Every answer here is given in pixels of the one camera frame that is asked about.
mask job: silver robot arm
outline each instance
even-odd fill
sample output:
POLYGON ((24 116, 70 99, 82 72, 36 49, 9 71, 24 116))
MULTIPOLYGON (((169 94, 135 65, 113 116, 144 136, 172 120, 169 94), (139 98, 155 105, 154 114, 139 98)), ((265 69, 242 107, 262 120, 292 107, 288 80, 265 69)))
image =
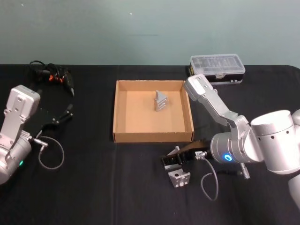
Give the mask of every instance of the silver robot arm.
MULTIPOLYGON (((251 163, 265 161, 271 172, 290 174, 300 169, 300 110, 271 112, 247 119, 231 112, 216 89, 202 74, 189 77, 184 88, 193 101, 203 104, 213 119, 231 132, 216 134, 210 151, 219 163, 251 163)), ((289 181, 292 198, 300 208, 300 175, 289 181)))
POLYGON ((0 184, 5 183, 31 151, 30 141, 48 144, 23 131, 25 122, 39 104, 40 95, 22 85, 10 91, 0 131, 0 184))

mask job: plastic storage case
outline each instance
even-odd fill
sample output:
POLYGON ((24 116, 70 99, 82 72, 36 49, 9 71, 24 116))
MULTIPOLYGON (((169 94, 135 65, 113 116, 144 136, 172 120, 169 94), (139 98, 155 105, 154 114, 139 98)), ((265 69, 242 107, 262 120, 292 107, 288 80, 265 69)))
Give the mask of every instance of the plastic storage case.
POLYGON ((189 72, 205 75, 212 84, 241 83, 245 67, 237 54, 194 55, 189 72))

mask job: power drill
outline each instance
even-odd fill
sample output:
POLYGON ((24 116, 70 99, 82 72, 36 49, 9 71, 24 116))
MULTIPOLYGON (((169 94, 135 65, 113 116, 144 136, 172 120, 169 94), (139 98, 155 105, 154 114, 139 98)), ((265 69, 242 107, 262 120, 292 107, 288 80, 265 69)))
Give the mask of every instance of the power drill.
POLYGON ((36 82, 55 82, 62 84, 74 97, 73 79, 68 68, 57 66, 53 63, 46 65, 38 60, 31 61, 29 67, 33 73, 33 79, 36 82), (34 63, 39 63, 41 66, 34 68, 34 63))

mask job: cardboard box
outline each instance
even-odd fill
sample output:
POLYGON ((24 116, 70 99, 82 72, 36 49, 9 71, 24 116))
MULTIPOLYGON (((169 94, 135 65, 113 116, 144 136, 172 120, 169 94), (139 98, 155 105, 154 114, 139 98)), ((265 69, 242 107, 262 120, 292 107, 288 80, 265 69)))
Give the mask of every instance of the cardboard box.
POLYGON ((117 81, 113 138, 117 143, 190 142, 194 126, 184 81, 117 81), (155 91, 167 95, 167 106, 155 111, 155 91))

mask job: black table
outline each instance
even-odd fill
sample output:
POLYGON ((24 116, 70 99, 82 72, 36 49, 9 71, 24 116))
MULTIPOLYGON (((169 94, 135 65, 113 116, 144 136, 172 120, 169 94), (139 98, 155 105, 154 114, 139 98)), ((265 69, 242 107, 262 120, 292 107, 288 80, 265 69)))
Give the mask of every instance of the black table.
MULTIPOLYGON (((184 66, 69 66, 75 98, 61 87, 43 88, 41 107, 60 113, 74 103, 74 119, 55 137, 66 159, 58 171, 38 164, 38 148, 11 180, 0 187, 0 224, 19 225, 298 225, 300 212, 288 192, 292 177, 248 166, 251 179, 219 176, 220 193, 210 202, 200 178, 210 171, 202 162, 184 167, 189 185, 174 188, 160 156, 182 143, 116 144, 112 140, 113 103, 118 79, 185 80, 184 66)), ((24 83, 27 67, 0 66, 0 110, 9 91, 24 83)), ((219 86, 228 108, 251 121, 264 113, 300 108, 300 70, 291 66, 246 66, 242 84, 219 86)), ((227 131, 199 103, 191 102, 195 140, 227 131)), ((218 165, 237 168, 237 165, 218 165)), ((206 188, 214 191, 214 180, 206 188)))

